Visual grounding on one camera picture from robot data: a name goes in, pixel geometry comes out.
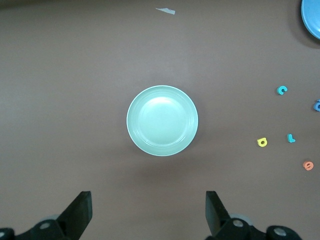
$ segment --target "white paper scrap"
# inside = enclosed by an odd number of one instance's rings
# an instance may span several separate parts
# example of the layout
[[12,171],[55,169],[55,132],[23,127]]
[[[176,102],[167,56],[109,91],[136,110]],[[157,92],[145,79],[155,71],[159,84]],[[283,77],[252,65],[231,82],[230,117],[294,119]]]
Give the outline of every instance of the white paper scrap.
[[176,14],[176,11],[175,10],[171,10],[171,9],[169,9],[169,8],[156,8],[157,10],[160,10],[160,11],[162,11],[162,12],[165,12],[165,13],[167,13],[167,14],[173,14],[173,15],[175,15]]

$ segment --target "brown table surface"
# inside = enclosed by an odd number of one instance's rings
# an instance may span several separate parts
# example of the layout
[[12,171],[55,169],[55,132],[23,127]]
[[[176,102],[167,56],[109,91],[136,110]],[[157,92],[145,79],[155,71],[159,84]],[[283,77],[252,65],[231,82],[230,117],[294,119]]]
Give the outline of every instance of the brown table surface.
[[[205,194],[215,190],[261,231],[284,225],[318,239],[320,40],[300,7],[61,0],[1,9],[0,226],[22,233],[90,190],[83,240],[204,240]],[[169,157],[141,151],[126,127],[133,98],[155,85],[187,93],[199,116],[193,142]]]

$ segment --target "screw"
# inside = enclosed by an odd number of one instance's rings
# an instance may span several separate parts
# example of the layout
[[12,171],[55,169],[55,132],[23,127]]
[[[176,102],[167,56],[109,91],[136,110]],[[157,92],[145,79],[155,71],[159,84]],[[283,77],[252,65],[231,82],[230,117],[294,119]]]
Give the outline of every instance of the screw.
[[41,224],[40,229],[41,229],[41,230],[47,229],[49,226],[50,226],[50,223],[45,222],[45,223]]
[[283,230],[283,229],[280,228],[280,227],[277,227],[277,228],[273,229],[273,231],[274,231],[277,235],[279,235],[279,236],[281,236],[281,237],[287,236],[287,233],[285,232],[285,230]]
[[243,222],[240,220],[233,220],[233,225],[235,225],[238,228],[242,228],[244,226]]

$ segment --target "plate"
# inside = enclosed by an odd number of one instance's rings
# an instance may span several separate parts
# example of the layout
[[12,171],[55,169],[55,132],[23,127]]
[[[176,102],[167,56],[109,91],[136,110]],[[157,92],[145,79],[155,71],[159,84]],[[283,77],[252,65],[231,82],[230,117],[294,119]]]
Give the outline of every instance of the plate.
[[302,0],[301,16],[306,29],[320,39],[320,1]]
[[194,139],[198,113],[190,97],[178,88],[157,85],[140,92],[126,116],[132,141],[155,156],[181,152]]

